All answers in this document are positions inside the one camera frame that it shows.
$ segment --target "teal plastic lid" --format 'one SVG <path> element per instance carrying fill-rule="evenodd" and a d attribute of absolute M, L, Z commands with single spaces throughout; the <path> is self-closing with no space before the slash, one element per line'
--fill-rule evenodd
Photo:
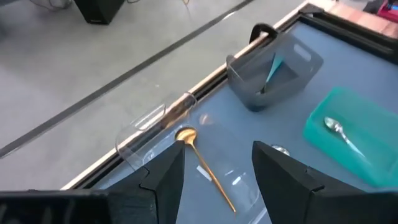
<path fill-rule="evenodd" d="M 325 117 L 342 125 L 351 145 Z M 398 115 L 356 93 L 333 89 L 307 119 L 304 138 L 368 184 L 398 186 Z"/>

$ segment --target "silver spoon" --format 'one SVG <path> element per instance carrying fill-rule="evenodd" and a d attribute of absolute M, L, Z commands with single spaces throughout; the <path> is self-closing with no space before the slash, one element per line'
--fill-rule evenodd
<path fill-rule="evenodd" d="M 329 117 L 325 117 L 324 119 L 325 125 L 332 131 L 339 133 L 343 140 L 347 143 L 347 145 L 352 148 L 356 153 L 365 157 L 364 154 L 348 139 L 346 134 L 343 131 L 343 125 L 341 125 L 337 120 Z"/>
<path fill-rule="evenodd" d="M 290 152 L 282 146 L 273 144 L 273 145 L 271 145 L 271 147 L 273 147 L 274 149 L 278 150 L 279 152 L 281 152 L 287 156 L 290 156 Z"/>

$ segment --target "gray floor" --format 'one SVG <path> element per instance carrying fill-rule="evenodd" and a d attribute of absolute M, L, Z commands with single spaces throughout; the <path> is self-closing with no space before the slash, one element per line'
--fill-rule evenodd
<path fill-rule="evenodd" d="M 27 0 L 0 7 L 0 147 L 35 128 L 241 0 L 142 0 L 110 26 L 78 9 L 47 12 Z M 0 189 L 59 189 L 114 146 L 121 127 L 181 95 L 302 0 L 255 0 L 0 160 Z M 362 7 L 363 2 L 353 4 Z"/>

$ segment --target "black speaker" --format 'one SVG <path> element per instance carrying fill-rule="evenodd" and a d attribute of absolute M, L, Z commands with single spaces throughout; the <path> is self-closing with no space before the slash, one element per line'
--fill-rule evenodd
<path fill-rule="evenodd" d="M 124 0 L 75 0 L 77 7 L 90 24 L 109 24 Z"/>

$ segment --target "gold spoon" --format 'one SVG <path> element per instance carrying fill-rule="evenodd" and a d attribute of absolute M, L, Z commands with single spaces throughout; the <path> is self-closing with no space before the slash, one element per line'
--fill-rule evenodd
<path fill-rule="evenodd" d="M 210 167 L 207 165 L 207 163 L 205 162 L 203 157 L 200 155 L 198 149 L 195 147 L 193 142 L 197 138 L 197 135 L 198 135 L 198 133 L 195 130 L 195 128 L 184 127 L 184 128 L 179 129 L 179 131 L 177 131 L 177 133 L 175 134 L 175 140 L 184 141 L 184 143 L 186 145 L 189 145 L 192 147 L 193 151 L 198 156 L 202 166 L 205 167 L 207 173 L 209 173 L 211 179 L 213 179 L 214 183 L 218 187 L 218 190 L 220 190 L 220 192 L 223 194 L 223 196 L 226 199 L 226 201 L 228 202 L 229 206 L 232 208 L 232 211 L 234 213 L 236 213 L 236 209 L 235 209 L 234 205 L 232 204 L 231 200 L 226 195 L 226 193 L 225 193 L 223 187 L 221 186 L 220 182 L 218 181 L 217 177 L 214 175 L 213 171 L 211 171 Z"/>

